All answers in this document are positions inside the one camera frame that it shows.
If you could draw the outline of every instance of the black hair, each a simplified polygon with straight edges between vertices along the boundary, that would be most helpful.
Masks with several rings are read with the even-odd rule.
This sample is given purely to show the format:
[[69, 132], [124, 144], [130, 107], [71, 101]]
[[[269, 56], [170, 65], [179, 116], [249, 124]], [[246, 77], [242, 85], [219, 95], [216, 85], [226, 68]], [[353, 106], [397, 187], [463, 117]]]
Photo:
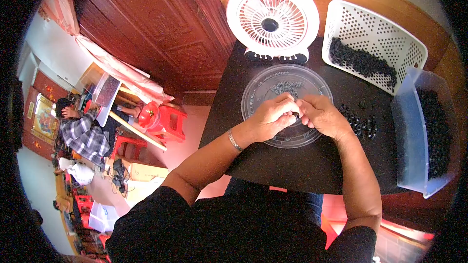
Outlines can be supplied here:
[[67, 100], [66, 98], [62, 97], [60, 99], [57, 100], [57, 103], [55, 103], [55, 116], [59, 119], [62, 119], [63, 118], [63, 115], [62, 115], [62, 110], [64, 108], [67, 108], [68, 106], [70, 106], [72, 104], [72, 102], [70, 102], [69, 100]]
[[59, 205], [57, 204], [56, 200], [54, 200], [54, 202], [52, 202], [52, 205], [54, 206], [55, 209], [60, 210]]
[[33, 209], [32, 213], [33, 213], [34, 218], [36, 219], [36, 223], [38, 225], [42, 225], [42, 223], [44, 222], [44, 219], [42, 218], [41, 214], [36, 209]]

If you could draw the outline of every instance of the hand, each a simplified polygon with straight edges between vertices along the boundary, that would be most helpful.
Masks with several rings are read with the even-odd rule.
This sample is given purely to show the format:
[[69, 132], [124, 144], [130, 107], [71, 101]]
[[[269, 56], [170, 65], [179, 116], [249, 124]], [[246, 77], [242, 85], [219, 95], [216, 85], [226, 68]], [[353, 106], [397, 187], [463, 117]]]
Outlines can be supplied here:
[[65, 119], [79, 118], [79, 114], [72, 107], [65, 107], [62, 109], [62, 115]]
[[296, 101], [301, 110], [302, 124], [317, 128], [322, 134], [339, 141], [354, 132], [346, 118], [326, 96], [307, 95]]
[[98, 108], [98, 105], [96, 103], [91, 103], [89, 105], [89, 110], [97, 110], [97, 108]]
[[255, 113], [244, 121], [252, 142], [273, 138], [278, 132], [296, 122], [293, 112], [299, 113], [294, 97], [285, 92], [275, 99], [263, 102]]

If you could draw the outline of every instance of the black table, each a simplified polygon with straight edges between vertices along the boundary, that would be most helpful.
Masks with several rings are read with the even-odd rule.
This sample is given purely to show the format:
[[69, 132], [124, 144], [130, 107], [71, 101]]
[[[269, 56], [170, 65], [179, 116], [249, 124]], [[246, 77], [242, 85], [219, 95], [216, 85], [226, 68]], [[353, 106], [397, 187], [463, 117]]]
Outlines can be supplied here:
[[[361, 144], [379, 181], [382, 194], [406, 191], [396, 185], [397, 153], [390, 101], [392, 96], [376, 86], [322, 60], [323, 38], [309, 47], [309, 61], [302, 64], [328, 84], [335, 106], [342, 103], [361, 118], [375, 114], [378, 126], [373, 140]], [[249, 81], [261, 70], [280, 64], [278, 59], [251, 62], [245, 46], [236, 42], [206, 122], [200, 147], [243, 121], [241, 99]], [[359, 102], [366, 108], [359, 108]], [[278, 149], [254, 143], [233, 161], [228, 175], [251, 182], [304, 192], [342, 194], [342, 168], [335, 143], [327, 136], [298, 149]]]

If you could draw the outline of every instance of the fan center hub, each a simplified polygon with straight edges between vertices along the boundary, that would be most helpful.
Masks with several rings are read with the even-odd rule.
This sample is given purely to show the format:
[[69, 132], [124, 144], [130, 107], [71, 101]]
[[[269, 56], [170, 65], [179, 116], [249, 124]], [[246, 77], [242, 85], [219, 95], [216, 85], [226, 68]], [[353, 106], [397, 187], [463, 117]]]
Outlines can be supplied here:
[[274, 32], [278, 30], [279, 23], [271, 18], [266, 18], [262, 20], [262, 28], [267, 32]]

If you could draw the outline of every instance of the round plastic lid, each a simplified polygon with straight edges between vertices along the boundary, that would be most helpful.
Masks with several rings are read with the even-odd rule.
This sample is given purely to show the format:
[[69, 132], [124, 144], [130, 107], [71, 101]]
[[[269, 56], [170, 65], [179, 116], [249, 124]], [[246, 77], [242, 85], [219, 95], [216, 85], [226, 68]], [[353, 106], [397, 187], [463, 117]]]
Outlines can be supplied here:
[[[333, 103], [330, 88], [319, 74], [300, 65], [280, 64], [257, 74], [245, 88], [241, 103], [244, 120], [250, 118], [261, 103], [285, 91], [296, 99], [306, 95], [324, 95]], [[299, 119], [265, 143], [281, 149], [295, 149], [314, 142], [321, 135]]]

